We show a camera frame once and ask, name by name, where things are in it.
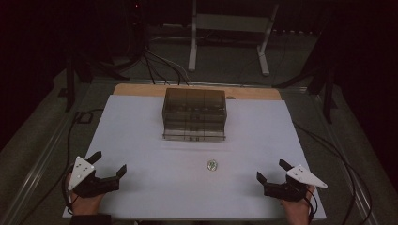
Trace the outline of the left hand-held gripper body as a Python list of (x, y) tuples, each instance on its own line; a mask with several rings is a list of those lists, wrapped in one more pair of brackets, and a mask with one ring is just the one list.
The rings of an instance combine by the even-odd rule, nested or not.
[(95, 197), (100, 194), (119, 190), (119, 180), (115, 176), (98, 178), (94, 164), (86, 158), (77, 157), (71, 167), (71, 177), (67, 188), (82, 198)]

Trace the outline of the person's left hand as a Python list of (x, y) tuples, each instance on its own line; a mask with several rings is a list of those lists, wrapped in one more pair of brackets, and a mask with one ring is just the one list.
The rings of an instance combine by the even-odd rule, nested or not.
[(98, 213), (104, 195), (100, 194), (95, 197), (81, 198), (72, 191), (69, 197), (72, 201), (71, 211), (74, 216), (92, 216)]

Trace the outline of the person's right hand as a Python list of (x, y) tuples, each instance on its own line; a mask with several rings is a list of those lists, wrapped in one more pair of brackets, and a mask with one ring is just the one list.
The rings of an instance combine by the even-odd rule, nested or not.
[(299, 202), (289, 202), (280, 200), (280, 205), (283, 207), (285, 217), (289, 225), (309, 225), (310, 205), (308, 201), (312, 198), (314, 193), (314, 186), (307, 186), (306, 200)]

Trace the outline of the white table mat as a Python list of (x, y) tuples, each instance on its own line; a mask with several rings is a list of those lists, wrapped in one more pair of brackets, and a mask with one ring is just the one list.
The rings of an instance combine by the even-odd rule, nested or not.
[[(282, 100), (226, 102), (222, 142), (174, 142), (162, 137), (162, 97), (111, 95), (88, 148), (101, 151), (96, 175), (127, 172), (99, 210), (114, 218), (154, 220), (263, 220), (283, 217), (278, 200), (266, 197), (262, 173), (280, 184), (279, 165), (306, 165), (290, 113)], [(215, 159), (211, 172), (207, 162)]]

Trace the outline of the black metal stand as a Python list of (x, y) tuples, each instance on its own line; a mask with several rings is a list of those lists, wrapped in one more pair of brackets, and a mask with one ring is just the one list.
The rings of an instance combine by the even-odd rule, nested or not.
[(335, 45), (335, 27), (336, 22), (334, 19), (329, 19), (322, 28), (318, 40), (314, 44), (299, 75), (285, 82), (272, 85), (273, 88), (284, 89), (306, 78), (312, 77), (310, 84), (307, 86), (307, 92), (310, 95), (319, 95), (321, 91), (324, 91), (322, 113), (329, 124), (332, 123), (332, 90), (336, 63), (334, 62), (333, 54), (330, 52), (330, 47), (328, 47), (327, 44), (331, 42), (333, 46)]
[(128, 81), (129, 78), (122, 76), (118, 71), (129, 68), (133, 64), (134, 61), (130, 60), (120, 65), (106, 66), (86, 52), (68, 48), (66, 50), (66, 87), (59, 93), (60, 97), (67, 100), (65, 111), (69, 112), (76, 100), (75, 78), (78, 78), (81, 83), (91, 83), (95, 77), (92, 70), (95, 69), (115, 80)]

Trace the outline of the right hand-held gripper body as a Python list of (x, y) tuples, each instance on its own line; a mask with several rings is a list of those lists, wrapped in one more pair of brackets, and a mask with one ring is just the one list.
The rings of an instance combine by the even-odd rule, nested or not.
[(274, 184), (268, 181), (264, 187), (264, 195), (289, 202), (298, 202), (306, 197), (307, 186), (328, 187), (312, 172), (298, 165), (286, 172), (284, 183)]

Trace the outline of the white metal stand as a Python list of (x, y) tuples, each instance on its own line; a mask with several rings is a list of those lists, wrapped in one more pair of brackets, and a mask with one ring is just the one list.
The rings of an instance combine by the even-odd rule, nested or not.
[(269, 75), (266, 48), (279, 9), (276, 0), (191, 0), (191, 48), (188, 70), (196, 70), (198, 32), (207, 36), (257, 38), (256, 56), (261, 73)]

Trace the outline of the clear smoky drawer organizer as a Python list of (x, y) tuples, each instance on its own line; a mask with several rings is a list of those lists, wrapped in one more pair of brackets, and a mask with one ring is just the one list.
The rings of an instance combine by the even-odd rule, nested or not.
[(162, 137), (168, 141), (222, 142), (226, 118), (223, 90), (167, 88)]

